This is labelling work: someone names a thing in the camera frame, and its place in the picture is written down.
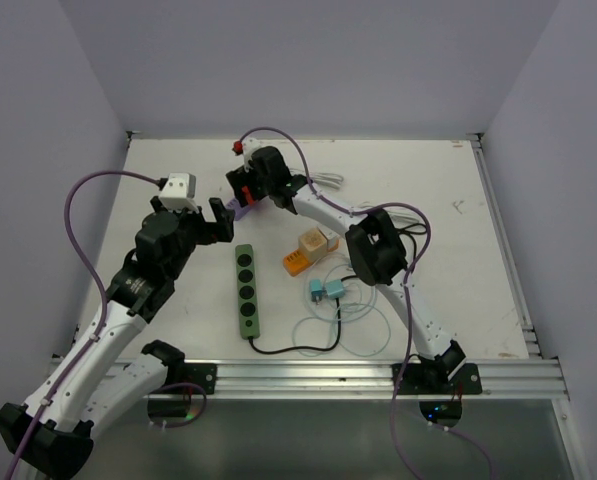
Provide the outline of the purple usb hub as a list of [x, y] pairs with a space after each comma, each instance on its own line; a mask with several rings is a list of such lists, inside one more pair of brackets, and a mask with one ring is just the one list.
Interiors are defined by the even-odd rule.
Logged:
[[226, 208], [234, 212], [235, 221], [241, 220], [251, 210], [250, 205], [242, 206], [236, 198], [232, 198], [230, 201], [228, 201]]

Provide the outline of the red cube socket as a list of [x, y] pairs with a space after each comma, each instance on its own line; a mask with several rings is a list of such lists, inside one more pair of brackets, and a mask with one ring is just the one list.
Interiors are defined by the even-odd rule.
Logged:
[[251, 192], [247, 186], [241, 188], [242, 196], [247, 206], [253, 206], [256, 200], [252, 197]]

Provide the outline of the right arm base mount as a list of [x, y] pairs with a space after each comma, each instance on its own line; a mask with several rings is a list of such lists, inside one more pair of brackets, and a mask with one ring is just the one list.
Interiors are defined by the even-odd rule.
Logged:
[[397, 391], [398, 395], [450, 397], [482, 393], [480, 373], [475, 363], [465, 363], [450, 380], [442, 380], [420, 363], [410, 363]]

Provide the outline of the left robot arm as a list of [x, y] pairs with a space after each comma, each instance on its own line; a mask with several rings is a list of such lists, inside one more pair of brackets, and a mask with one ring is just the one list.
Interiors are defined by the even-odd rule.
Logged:
[[218, 198], [215, 216], [200, 210], [166, 209], [151, 201], [134, 248], [104, 291], [100, 311], [59, 367], [23, 404], [0, 409], [0, 433], [8, 449], [54, 479], [73, 476], [93, 447], [76, 433], [77, 409], [125, 346], [153, 319], [174, 292], [174, 283], [199, 245], [229, 242], [234, 213]]

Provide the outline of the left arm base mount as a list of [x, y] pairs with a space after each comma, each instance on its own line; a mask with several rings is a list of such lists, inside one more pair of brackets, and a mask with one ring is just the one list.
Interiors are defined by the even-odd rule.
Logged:
[[215, 363], [179, 363], [165, 366], [165, 380], [151, 395], [191, 395], [191, 384], [201, 387], [207, 395], [213, 395], [218, 378], [218, 366]]

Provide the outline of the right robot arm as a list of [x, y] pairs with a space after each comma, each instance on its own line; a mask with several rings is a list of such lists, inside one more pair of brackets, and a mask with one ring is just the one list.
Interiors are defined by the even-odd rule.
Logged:
[[419, 255], [407, 250], [389, 213], [382, 207], [355, 210], [326, 198], [306, 175], [293, 175], [281, 152], [259, 142], [238, 140], [232, 150], [243, 165], [226, 174], [241, 206], [265, 198], [294, 215], [314, 220], [345, 239], [354, 273], [376, 288], [408, 330], [429, 389], [446, 392], [459, 380], [466, 355], [425, 307], [414, 305], [413, 269]]

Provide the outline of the green power strip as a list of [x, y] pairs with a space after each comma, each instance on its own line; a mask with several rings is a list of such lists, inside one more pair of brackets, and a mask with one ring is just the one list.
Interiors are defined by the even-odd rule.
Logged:
[[254, 250], [250, 244], [240, 244], [234, 254], [239, 331], [241, 338], [249, 341], [260, 336]]

